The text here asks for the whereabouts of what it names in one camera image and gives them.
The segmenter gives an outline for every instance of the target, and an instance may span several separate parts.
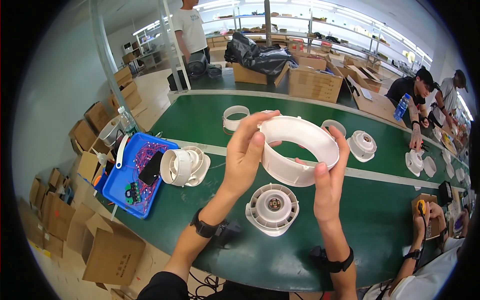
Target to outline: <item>black smartphone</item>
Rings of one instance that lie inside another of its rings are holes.
[[[158,151],[152,156],[152,159],[145,165],[144,169],[138,175],[138,179],[146,185],[152,185],[160,177],[160,162],[163,153]]]

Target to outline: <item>white t-shirt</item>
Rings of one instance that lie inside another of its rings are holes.
[[[182,31],[182,38],[190,53],[207,48],[204,23],[197,10],[179,9],[172,16],[173,30]]]
[[[440,89],[444,97],[445,109],[447,110],[448,113],[450,113],[450,111],[455,108],[456,99],[458,97],[456,93],[456,88],[453,85],[453,78],[445,78],[442,81],[442,85],[440,86]],[[435,118],[440,124],[442,125],[444,124],[445,115],[444,113],[442,113],[439,107],[435,107],[435,109],[433,110],[433,115],[435,116]]]
[[[392,296],[388,291],[382,300],[430,300],[442,289],[450,276],[457,258],[456,252],[465,239],[447,238],[444,253],[418,270],[415,275],[404,278],[395,288]],[[380,284],[368,290],[363,300],[375,300],[380,294]]]

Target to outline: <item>hand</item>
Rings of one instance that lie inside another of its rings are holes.
[[[435,202],[430,202],[430,218],[444,217],[444,211]]]
[[[462,209],[462,225],[463,227],[468,226],[468,222],[470,221],[469,213],[466,208]]]
[[[240,122],[230,139],[227,145],[222,187],[236,198],[242,196],[251,187],[262,157],[265,136],[258,131],[257,125],[279,115],[278,110],[254,113]]]
[[[430,124],[430,123],[428,123],[427,118],[424,118],[423,121],[420,121],[420,123],[423,125],[424,128],[428,128],[428,125]]]
[[[423,223],[423,217],[420,216],[420,213],[417,211],[413,216],[413,237],[415,239],[423,239],[425,236],[425,224],[428,226],[428,221],[430,220],[430,203],[425,203],[425,223]]]
[[[313,213],[319,224],[338,219],[343,177],[347,167],[348,155],[350,154],[350,147],[343,134],[334,126],[330,126],[329,131],[329,134],[335,138],[338,144],[340,158],[330,171],[328,171],[324,162],[319,162],[315,166],[316,190]]]
[[[452,128],[452,124],[453,124],[453,119],[452,119],[452,117],[450,117],[450,115],[448,115],[448,116],[445,117],[445,120],[447,121],[448,127],[451,129],[451,128]]]
[[[412,136],[410,139],[410,149],[415,149],[415,151],[420,151],[421,147],[421,133],[420,133],[420,125],[418,124],[413,124],[413,129],[412,129]]]

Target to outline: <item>black t-shirt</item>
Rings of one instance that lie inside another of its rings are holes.
[[[158,272],[138,295],[137,300],[188,300],[187,283],[170,272]],[[244,286],[227,281],[223,289],[205,300],[288,300],[287,292]]]
[[[409,94],[413,98],[413,103],[418,108],[419,104],[425,104],[425,98],[422,98],[420,95],[415,96],[413,92],[414,83],[415,78],[413,77],[398,78],[392,83],[392,86],[385,96],[396,102],[400,102],[403,95]]]

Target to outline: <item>plastic water bottle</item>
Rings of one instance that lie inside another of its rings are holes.
[[[393,117],[395,120],[400,121],[402,120],[403,115],[405,114],[405,111],[407,111],[408,107],[408,102],[412,99],[409,94],[403,95],[403,97],[400,99],[400,102],[396,106],[395,112],[393,113]]]
[[[120,106],[118,112],[120,114],[120,123],[122,124],[128,136],[133,136],[135,133],[140,131],[131,114],[125,111],[125,107]]]

